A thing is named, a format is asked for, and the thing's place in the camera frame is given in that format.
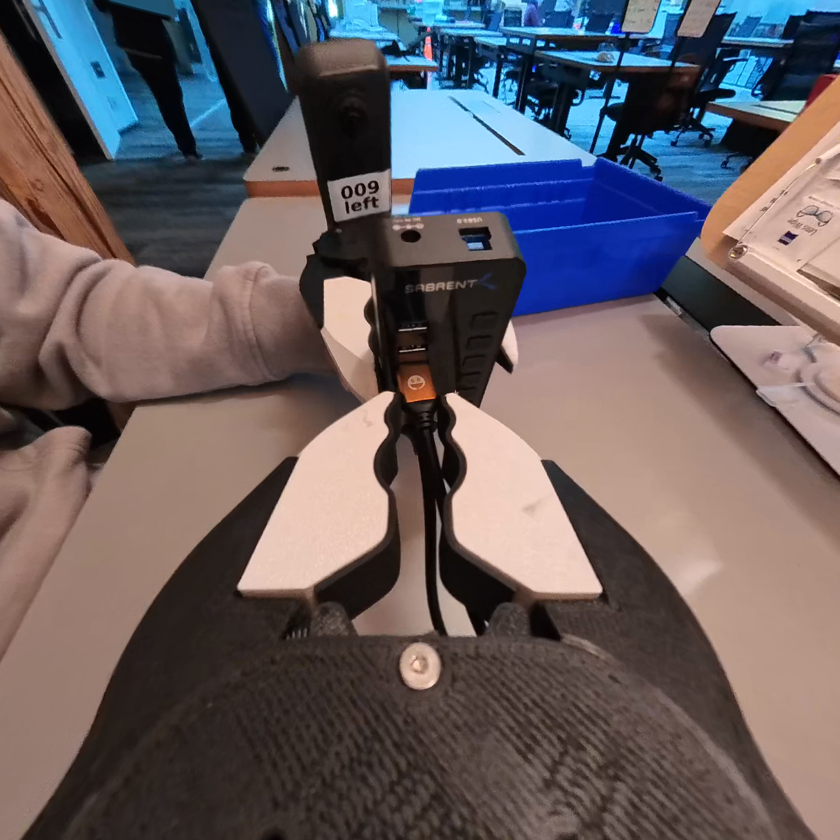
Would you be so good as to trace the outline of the black partition panel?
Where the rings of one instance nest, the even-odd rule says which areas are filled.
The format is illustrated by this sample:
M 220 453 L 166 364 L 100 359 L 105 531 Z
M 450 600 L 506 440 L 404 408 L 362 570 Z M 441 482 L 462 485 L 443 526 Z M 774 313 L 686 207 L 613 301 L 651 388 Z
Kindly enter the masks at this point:
M 256 154 L 288 111 L 292 96 L 265 2 L 193 1 L 230 118 L 246 154 Z

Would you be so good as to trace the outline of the wooden top work table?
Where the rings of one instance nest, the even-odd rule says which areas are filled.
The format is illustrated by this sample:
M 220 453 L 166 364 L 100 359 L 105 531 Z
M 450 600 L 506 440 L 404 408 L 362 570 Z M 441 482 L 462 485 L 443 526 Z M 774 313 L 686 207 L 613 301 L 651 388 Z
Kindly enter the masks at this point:
M 739 101 L 716 100 L 707 111 L 755 128 L 782 133 L 796 120 L 806 100 Z
M 592 75 L 605 78 L 608 87 L 616 81 L 624 81 L 628 88 L 629 81 L 635 81 L 643 74 L 659 73 L 669 68 L 668 60 L 627 52 L 615 52 L 604 60 L 598 56 L 593 51 L 560 49 L 536 53 L 535 58 L 542 75 L 547 81 L 556 84 L 549 117 L 549 126 L 554 132 L 562 133 L 565 130 L 574 94 L 589 87 Z M 605 111 L 609 106 L 620 103 L 606 104 L 601 110 L 601 119 L 608 119 Z
M 541 50 L 593 51 L 601 43 L 622 44 L 628 39 L 622 34 L 594 33 L 575 28 L 503 27 L 501 33 L 506 36 L 509 47 L 520 45 L 521 53 L 527 56 L 523 60 L 523 82 L 531 80 L 536 60 L 534 57 Z

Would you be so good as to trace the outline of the wooden post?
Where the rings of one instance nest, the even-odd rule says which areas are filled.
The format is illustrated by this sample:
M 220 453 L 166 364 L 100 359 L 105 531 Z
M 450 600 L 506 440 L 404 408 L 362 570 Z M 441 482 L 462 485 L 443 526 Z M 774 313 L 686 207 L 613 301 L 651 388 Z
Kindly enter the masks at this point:
M 133 258 L 5 37 L 1 37 L 1 194 L 43 233 Z

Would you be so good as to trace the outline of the glossy black USB hub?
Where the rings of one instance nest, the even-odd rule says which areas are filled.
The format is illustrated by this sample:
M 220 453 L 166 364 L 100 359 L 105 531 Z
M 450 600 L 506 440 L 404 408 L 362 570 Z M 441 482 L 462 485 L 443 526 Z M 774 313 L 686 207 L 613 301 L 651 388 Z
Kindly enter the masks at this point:
M 507 217 L 383 217 L 369 266 L 379 383 L 408 393 L 420 366 L 437 395 L 480 406 L 527 273 Z

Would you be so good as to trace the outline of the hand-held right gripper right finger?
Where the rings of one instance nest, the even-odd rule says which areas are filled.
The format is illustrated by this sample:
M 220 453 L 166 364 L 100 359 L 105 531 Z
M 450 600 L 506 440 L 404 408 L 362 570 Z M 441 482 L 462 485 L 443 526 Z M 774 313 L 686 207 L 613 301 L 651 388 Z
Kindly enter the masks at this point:
M 446 492 L 439 578 L 471 620 L 498 606 L 594 604 L 604 593 L 550 468 L 520 436 L 455 393 L 439 401 Z

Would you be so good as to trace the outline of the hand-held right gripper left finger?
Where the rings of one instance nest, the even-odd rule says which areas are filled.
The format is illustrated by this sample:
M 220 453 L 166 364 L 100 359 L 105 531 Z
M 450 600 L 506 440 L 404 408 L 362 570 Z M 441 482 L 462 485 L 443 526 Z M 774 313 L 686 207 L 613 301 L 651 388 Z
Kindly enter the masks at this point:
M 401 537 L 392 483 L 402 408 L 383 392 L 296 458 L 238 582 L 245 597 L 342 606 L 355 618 L 393 588 Z

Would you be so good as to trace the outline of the white blister packet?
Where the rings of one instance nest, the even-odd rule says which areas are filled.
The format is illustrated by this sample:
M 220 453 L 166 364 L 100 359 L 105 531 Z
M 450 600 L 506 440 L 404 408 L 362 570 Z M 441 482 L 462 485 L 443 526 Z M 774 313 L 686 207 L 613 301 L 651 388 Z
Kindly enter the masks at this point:
M 806 327 L 784 325 L 721 325 L 710 339 L 838 475 L 838 345 Z

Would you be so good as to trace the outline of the grey desk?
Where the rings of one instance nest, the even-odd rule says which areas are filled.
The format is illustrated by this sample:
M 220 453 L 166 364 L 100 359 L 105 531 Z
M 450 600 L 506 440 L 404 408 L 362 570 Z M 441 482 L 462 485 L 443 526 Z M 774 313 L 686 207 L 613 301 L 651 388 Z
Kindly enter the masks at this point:
M 2 666 L 2 836 L 838 838 L 838 478 L 656 298 L 520 318 L 485 405 L 603 585 L 283 640 L 234 593 L 329 381 L 138 410 Z

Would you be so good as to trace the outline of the blue plastic bin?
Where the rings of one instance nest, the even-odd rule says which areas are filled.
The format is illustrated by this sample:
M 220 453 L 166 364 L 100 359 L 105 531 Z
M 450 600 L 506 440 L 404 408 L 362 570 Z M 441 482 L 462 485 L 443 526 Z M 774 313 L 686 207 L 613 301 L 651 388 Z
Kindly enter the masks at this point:
M 711 210 L 605 159 L 422 169 L 409 207 L 506 216 L 527 265 L 515 316 L 655 293 Z

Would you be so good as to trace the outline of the black office chair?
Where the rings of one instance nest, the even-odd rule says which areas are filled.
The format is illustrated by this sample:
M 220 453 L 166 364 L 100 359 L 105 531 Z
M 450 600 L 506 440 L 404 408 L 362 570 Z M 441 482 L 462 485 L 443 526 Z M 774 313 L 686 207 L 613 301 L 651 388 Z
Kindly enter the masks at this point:
M 646 140 L 657 132 L 676 133 L 679 139 L 695 131 L 705 145 L 710 144 L 713 130 L 702 123 L 707 107 L 735 95 L 722 83 L 738 58 L 718 57 L 735 17 L 735 13 L 715 15 L 704 35 L 675 43 L 668 69 L 629 81 L 624 101 L 605 110 L 615 128 L 602 158 L 629 169 L 642 163 L 661 182 L 657 157 L 643 147 Z
M 806 13 L 798 24 L 792 45 L 773 58 L 750 92 L 738 104 L 808 99 L 819 77 L 833 73 L 839 50 L 838 13 Z M 780 135 L 779 128 L 733 119 L 720 147 L 748 157 L 760 155 Z

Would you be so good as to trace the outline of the person's left forearm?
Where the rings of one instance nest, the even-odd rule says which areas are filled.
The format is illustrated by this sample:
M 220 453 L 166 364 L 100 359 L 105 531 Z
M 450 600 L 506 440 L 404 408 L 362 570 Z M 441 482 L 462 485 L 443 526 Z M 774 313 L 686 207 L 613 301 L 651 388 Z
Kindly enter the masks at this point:
M 258 262 L 213 280 L 103 259 L 1 204 L 1 398 L 63 410 L 330 375 L 298 281 Z

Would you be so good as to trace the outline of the black cable orange plug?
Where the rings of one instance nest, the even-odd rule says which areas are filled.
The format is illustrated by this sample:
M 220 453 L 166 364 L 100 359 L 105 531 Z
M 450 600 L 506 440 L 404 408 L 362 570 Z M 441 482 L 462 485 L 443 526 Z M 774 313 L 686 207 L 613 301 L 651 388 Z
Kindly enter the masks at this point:
M 448 635 L 438 592 L 439 530 L 443 524 L 445 480 L 436 441 L 438 395 L 427 364 L 405 364 L 397 371 L 403 432 L 412 443 L 419 468 L 423 504 L 424 580 L 427 608 L 435 633 Z

